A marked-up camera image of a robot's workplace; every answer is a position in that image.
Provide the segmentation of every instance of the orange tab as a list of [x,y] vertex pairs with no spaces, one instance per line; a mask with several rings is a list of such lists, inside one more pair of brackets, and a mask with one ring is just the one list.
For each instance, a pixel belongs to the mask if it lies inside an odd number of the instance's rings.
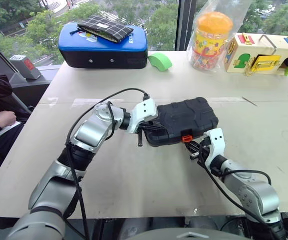
[[182,136],[182,141],[183,141],[184,143],[188,143],[188,142],[190,142],[192,139],[193,139],[193,136],[191,136],[191,135]]

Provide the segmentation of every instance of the checkered pouch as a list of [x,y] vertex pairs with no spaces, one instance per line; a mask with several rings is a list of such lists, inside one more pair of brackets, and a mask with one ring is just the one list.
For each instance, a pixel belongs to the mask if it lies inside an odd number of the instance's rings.
[[100,36],[114,43],[120,43],[133,29],[107,20],[101,16],[92,15],[77,26],[85,32]]

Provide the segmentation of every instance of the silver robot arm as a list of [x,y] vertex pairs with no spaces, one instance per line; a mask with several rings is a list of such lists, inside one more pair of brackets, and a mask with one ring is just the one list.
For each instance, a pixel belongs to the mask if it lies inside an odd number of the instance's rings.
[[78,202],[76,186],[67,148],[70,148],[75,172],[79,181],[86,174],[92,161],[109,131],[122,129],[137,133],[141,122],[157,117],[157,108],[151,98],[137,104],[131,113],[107,103],[97,104],[93,114],[70,139],[69,146],[63,150],[46,171],[30,196],[29,213],[21,217],[11,229],[7,240],[61,240],[65,234],[63,219],[69,217]]
[[[207,168],[212,175],[219,177],[224,185],[240,200],[242,206],[257,216],[261,222],[246,212],[246,217],[252,225],[253,237],[263,237],[261,229],[267,230],[262,223],[270,226],[280,239],[285,239],[285,229],[279,212],[279,197],[275,189],[266,181],[256,179],[254,173],[231,171],[247,170],[237,162],[224,157],[225,141],[221,128],[209,130],[204,133],[204,139],[200,144],[204,149],[207,158],[204,163],[199,164]],[[194,153],[191,158],[199,158],[200,152]]]

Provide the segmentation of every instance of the orange lid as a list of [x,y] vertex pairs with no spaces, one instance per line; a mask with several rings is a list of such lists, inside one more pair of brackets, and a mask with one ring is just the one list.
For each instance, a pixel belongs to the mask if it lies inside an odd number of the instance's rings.
[[226,34],[233,28],[233,22],[225,14],[211,11],[197,18],[197,27],[210,34]]

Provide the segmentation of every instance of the table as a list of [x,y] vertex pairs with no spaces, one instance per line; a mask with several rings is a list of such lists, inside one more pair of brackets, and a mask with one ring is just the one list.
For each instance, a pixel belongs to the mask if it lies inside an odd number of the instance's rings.
[[[158,104],[205,97],[219,118],[225,156],[267,172],[288,212],[288,77],[203,73],[184,52],[165,52],[173,67],[158,72],[74,69],[64,63],[0,168],[0,216],[20,217],[29,196],[64,147],[75,119],[123,88],[148,92]],[[128,110],[142,94],[116,96]],[[88,218],[233,215],[242,212],[216,189],[183,144],[150,147],[122,130],[106,141],[82,182]],[[72,218],[81,218],[79,205]]]

